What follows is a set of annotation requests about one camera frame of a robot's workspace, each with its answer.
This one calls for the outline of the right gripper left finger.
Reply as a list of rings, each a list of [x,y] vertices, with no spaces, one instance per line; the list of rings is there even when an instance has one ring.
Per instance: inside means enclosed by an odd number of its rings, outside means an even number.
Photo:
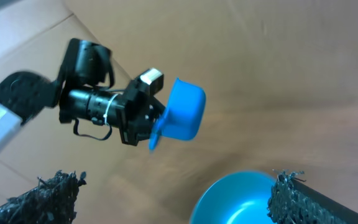
[[[0,224],[73,223],[75,202],[80,187],[86,185],[86,172],[64,173],[58,170],[47,180],[38,178],[38,186],[0,206]]]

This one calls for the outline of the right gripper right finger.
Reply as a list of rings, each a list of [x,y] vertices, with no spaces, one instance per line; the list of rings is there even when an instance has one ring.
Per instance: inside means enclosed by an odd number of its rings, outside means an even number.
[[[305,185],[303,171],[276,170],[267,216],[280,224],[358,224],[358,213]]]

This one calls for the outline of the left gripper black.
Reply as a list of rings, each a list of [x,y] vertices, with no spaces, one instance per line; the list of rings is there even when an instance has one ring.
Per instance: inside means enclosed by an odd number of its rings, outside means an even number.
[[[132,80],[117,102],[116,116],[123,144],[136,146],[148,140],[165,106],[153,95],[147,94],[145,83]]]

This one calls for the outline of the blue plastic measuring scoop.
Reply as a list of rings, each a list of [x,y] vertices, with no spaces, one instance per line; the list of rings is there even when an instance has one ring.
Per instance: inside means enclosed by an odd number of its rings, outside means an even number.
[[[176,79],[162,115],[153,125],[149,150],[161,137],[191,141],[198,133],[206,106],[206,93],[194,84]]]

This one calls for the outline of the teal blue bowl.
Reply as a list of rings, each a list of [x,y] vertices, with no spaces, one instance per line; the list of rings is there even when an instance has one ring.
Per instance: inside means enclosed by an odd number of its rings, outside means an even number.
[[[211,185],[197,201],[191,224],[272,224],[268,200],[275,180],[264,172],[228,174]]]

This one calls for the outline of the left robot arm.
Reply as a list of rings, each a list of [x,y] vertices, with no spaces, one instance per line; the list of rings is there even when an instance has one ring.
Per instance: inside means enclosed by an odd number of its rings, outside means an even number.
[[[81,119],[117,128],[123,144],[136,146],[150,139],[165,106],[155,98],[164,75],[150,68],[115,89],[112,51],[73,38],[54,81],[38,73],[19,71],[0,83],[0,151],[44,108],[58,107],[59,122],[73,123],[78,135]]]

